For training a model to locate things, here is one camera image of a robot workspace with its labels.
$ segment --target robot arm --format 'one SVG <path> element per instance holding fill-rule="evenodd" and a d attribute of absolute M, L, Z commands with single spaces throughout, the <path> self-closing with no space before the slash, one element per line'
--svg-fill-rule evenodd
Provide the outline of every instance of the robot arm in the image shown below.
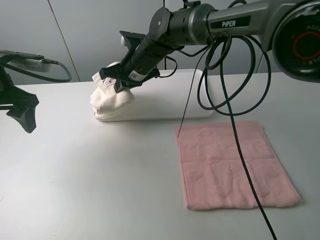
<path fill-rule="evenodd" d="M 188 45 L 209 45 L 214 36 L 229 32 L 258 35 L 263 50 L 273 50 L 287 75 L 320 82 L 319 0 L 263 0 L 224 10 L 199 1 L 190 5 L 175 12 L 160 8 L 146 36 L 121 31 L 129 51 L 121 63 L 102 68 L 101 79 L 116 79 L 117 92 L 141 86 L 160 75 L 156 66 L 168 54 Z"/>

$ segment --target crumpled white fabric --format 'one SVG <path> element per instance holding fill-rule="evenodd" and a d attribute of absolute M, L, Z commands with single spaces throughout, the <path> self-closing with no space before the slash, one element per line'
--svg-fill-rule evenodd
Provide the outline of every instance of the crumpled white fabric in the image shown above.
<path fill-rule="evenodd" d="M 107 67 L 118 64 L 114 62 Z M 135 97 L 129 88 L 124 88 L 121 92 L 116 93 L 113 78 L 101 79 L 99 72 L 92 76 L 97 88 L 90 96 L 90 104 L 92 105 L 94 116 L 97 120 L 103 121 L 113 118 L 125 112 Z"/>

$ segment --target red ring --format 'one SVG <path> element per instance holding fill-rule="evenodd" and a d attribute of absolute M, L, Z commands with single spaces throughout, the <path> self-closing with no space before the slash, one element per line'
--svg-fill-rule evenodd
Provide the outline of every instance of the red ring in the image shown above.
<path fill-rule="evenodd" d="M 304 37 L 305 35 L 309 35 L 309 34 L 316 35 L 318 38 L 320 38 L 320 33 L 313 32 L 313 31 L 306 31 L 306 32 L 300 34 L 300 35 L 295 39 L 295 41 L 294 41 L 294 43 L 293 43 L 293 52 L 294 52 L 294 54 L 295 54 L 298 58 L 300 58 L 300 59 L 302 59 L 302 60 L 310 60 L 310 59 L 313 59 L 313 58 L 317 57 L 318 55 L 320 55 L 320 50 L 319 50 L 316 54 L 314 54 L 314 55 L 312 55 L 312 56 L 301 56 L 301 55 L 298 53 L 298 51 L 297 51 L 297 42 L 298 42 L 298 40 L 299 40 L 300 38 Z"/>

